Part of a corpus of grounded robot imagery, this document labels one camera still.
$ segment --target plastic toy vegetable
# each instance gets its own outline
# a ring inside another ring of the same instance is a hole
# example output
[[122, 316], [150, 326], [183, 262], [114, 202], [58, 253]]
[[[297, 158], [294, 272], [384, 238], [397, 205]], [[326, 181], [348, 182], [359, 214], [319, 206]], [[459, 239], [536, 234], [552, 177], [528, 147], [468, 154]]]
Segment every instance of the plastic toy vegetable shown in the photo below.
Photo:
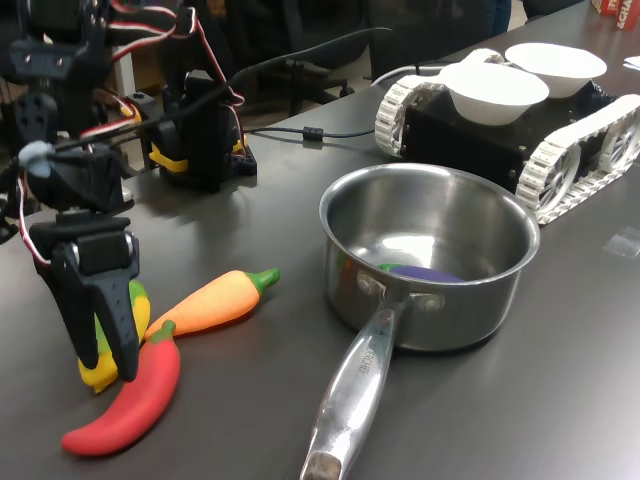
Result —
[[180, 352], [171, 320], [140, 350], [138, 376], [125, 383], [109, 409], [89, 425], [62, 437], [62, 448], [83, 456], [108, 455], [138, 440], [166, 410], [178, 385]]
[[162, 322], [176, 322], [175, 336], [204, 330], [229, 322], [250, 312], [260, 301], [265, 288], [280, 279], [276, 268], [262, 273], [234, 270], [225, 273], [192, 293], [149, 327], [145, 338], [160, 328]]
[[[144, 332], [147, 330], [149, 321], [151, 320], [151, 304], [147, 292], [140, 282], [132, 280], [129, 283], [129, 295], [131, 296], [131, 304], [133, 306], [133, 318], [136, 322], [136, 331], [138, 339], [142, 342]], [[107, 339], [102, 332], [100, 322], [96, 318], [96, 339], [98, 340], [98, 365], [96, 368], [89, 370], [78, 359], [78, 368], [80, 369], [80, 377], [82, 381], [93, 387], [95, 393], [100, 393], [118, 378], [118, 368], [113, 361], [111, 349], [107, 343]]]
[[451, 275], [450, 273], [440, 272], [427, 267], [416, 267], [413, 265], [402, 265], [399, 263], [383, 263], [378, 265], [378, 268], [385, 272], [396, 273], [398, 275], [404, 275], [405, 277], [418, 278], [420, 280], [427, 280], [429, 282], [443, 282], [443, 283], [460, 283], [464, 282], [461, 278]]

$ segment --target red toy chili pepper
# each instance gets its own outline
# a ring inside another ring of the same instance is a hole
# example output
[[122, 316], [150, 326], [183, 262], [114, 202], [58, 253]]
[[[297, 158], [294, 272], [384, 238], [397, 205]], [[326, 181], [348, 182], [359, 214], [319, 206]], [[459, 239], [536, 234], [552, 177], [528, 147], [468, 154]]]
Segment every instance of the red toy chili pepper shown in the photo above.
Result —
[[76, 455], [117, 452], [140, 438], [169, 405], [180, 376], [180, 353], [171, 320], [140, 350], [138, 376], [125, 383], [109, 409], [89, 425], [62, 437], [62, 448]]

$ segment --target yellow toy banana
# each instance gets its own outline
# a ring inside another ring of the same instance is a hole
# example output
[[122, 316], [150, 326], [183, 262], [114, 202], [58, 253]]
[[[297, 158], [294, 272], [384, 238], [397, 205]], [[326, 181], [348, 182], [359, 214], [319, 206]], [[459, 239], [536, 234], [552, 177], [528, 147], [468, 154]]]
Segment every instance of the yellow toy banana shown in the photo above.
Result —
[[[151, 303], [149, 297], [142, 284], [136, 280], [129, 282], [129, 295], [131, 296], [131, 305], [133, 307], [133, 318], [136, 322], [136, 331], [138, 333], [138, 342], [142, 342], [144, 333], [149, 326], [151, 320]], [[96, 322], [96, 339], [98, 340], [98, 365], [96, 368], [89, 370], [80, 359], [78, 359], [78, 368], [80, 369], [80, 377], [82, 381], [93, 387], [95, 393], [100, 393], [118, 378], [118, 368], [113, 361], [111, 349], [104, 336], [102, 327], [98, 318]]]

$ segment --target red box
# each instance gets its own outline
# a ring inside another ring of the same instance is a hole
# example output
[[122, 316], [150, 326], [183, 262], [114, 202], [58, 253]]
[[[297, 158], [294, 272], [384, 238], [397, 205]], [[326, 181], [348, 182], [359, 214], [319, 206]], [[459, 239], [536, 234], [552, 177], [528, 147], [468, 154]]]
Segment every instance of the red box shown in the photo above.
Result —
[[600, 15], [618, 15], [620, 0], [591, 0]]
[[618, 21], [620, 30], [633, 30], [640, 16], [640, 0], [618, 0]]
[[617, 15], [620, 0], [602, 0], [602, 15]]

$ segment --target toy pepper stem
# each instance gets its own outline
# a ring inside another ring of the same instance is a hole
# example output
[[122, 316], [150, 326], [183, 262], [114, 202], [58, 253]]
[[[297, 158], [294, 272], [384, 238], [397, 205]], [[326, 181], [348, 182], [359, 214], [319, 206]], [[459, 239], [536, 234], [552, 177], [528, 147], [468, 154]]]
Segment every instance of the toy pepper stem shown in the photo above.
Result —
[[245, 272], [244, 274], [249, 277], [249, 280], [251, 280], [251, 283], [253, 283], [253, 286], [256, 287], [260, 295], [262, 295], [265, 288], [275, 285], [278, 283], [278, 280], [280, 280], [280, 270], [277, 268], [270, 268], [262, 273]]
[[151, 335], [151, 338], [149, 338], [149, 340], [151, 340], [151, 343], [160, 343], [167, 338], [171, 338], [175, 330], [175, 322], [173, 320], [165, 320], [160, 330]]

